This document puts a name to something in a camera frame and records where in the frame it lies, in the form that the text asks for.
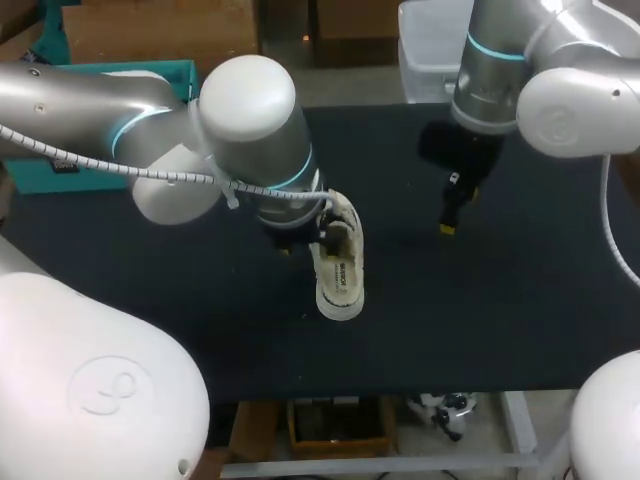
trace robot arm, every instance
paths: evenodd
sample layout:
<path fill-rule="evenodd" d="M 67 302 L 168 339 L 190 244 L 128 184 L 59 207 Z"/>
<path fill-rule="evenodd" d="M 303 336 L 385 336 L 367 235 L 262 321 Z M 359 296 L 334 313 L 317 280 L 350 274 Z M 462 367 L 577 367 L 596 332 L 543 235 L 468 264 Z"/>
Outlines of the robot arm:
<path fill-rule="evenodd" d="M 640 147 L 640 27 L 591 0 L 476 0 L 453 115 L 554 157 Z"/>

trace cardboard box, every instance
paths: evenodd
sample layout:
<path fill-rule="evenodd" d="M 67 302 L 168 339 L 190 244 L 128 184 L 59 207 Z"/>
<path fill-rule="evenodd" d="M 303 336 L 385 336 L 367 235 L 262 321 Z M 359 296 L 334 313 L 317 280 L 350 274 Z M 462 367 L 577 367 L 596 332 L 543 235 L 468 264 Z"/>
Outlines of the cardboard box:
<path fill-rule="evenodd" d="M 229 452 L 225 449 L 205 450 L 191 480 L 218 480 L 228 457 Z"/>
<path fill-rule="evenodd" d="M 297 435 L 295 402 L 287 403 L 287 423 L 291 450 L 299 460 L 324 460 L 341 458 L 372 458 L 388 455 L 397 444 L 395 408 L 391 397 L 377 399 L 379 424 L 382 436 L 361 440 L 301 440 Z"/>
<path fill-rule="evenodd" d="M 402 0 L 316 0 L 322 39 L 398 38 Z"/>
<path fill-rule="evenodd" d="M 398 63 L 401 0 L 315 0 L 309 10 L 320 68 Z"/>
<path fill-rule="evenodd" d="M 240 402 L 229 441 L 229 460 L 266 462 L 276 439 L 277 402 Z"/>
<path fill-rule="evenodd" d="M 0 45 L 0 62 L 19 60 L 42 37 L 44 22 L 38 22 Z"/>
<path fill-rule="evenodd" d="M 73 63 L 191 59 L 202 78 L 258 53 L 253 0 L 165 0 L 63 9 Z"/>
<path fill-rule="evenodd" d="M 37 0 L 0 0 L 0 42 L 16 36 L 37 21 Z"/>
<path fill-rule="evenodd" d="M 314 64 L 318 68 L 349 68 L 395 65 L 398 40 L 395 38 L 316 38 Z"/>

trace black cable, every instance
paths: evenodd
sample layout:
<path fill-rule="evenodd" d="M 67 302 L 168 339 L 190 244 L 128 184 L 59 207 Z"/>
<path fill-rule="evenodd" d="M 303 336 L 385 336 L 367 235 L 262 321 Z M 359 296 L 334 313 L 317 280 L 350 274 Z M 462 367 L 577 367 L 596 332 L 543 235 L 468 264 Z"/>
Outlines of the black cable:
<path fill-rule="evenodd" d="M 451 473 L 449 470 L 442 470 L 442 473 L 444 473 L 447 477 L 450 477 L 451 480 L 460 480 L 458 477 L 456 477 L 453 473 Z"/>

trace black table surface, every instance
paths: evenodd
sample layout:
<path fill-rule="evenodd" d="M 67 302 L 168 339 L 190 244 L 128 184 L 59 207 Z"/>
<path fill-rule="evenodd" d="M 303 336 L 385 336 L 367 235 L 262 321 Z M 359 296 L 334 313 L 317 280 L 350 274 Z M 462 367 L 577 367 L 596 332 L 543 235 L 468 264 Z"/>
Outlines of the black table surface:
<path fill-rule="evenodd" d="M 271 248 L 224 202 L 179 227 L 128 192 L 16 196 L 3 234 L 63 282 L 180 341 L 216 402 L 578 387 L 640 348 L 640 291 L 606 245 L 601 162 L 507 141 L 455 237 L 438 232 L 449 172 L 418 159 L 440 106 L 307 110 L 318 162 L 365 230 L 364 311 L 327 320 L 309 253 Z M 640 218 L 616 174 L 614 234 L 640 269 Z"/>

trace white sneaker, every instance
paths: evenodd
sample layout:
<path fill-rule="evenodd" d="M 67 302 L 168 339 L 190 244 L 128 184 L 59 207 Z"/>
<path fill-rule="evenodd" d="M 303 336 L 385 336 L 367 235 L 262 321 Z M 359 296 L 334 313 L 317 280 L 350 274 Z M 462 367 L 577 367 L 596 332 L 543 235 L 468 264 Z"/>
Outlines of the white sneaker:
<path fill-rule="evenodd" d="M 309 246 L 317 279 L 316 303 L 320 313 L 331 320 L 351 320 L 364 306 L 364 232 L 351 202 L 338 192 L 329 193 L 337 212 L 325 207 L 318 224 L 327 234 L 344 238 L 332 252 L 319 243 Z"/>

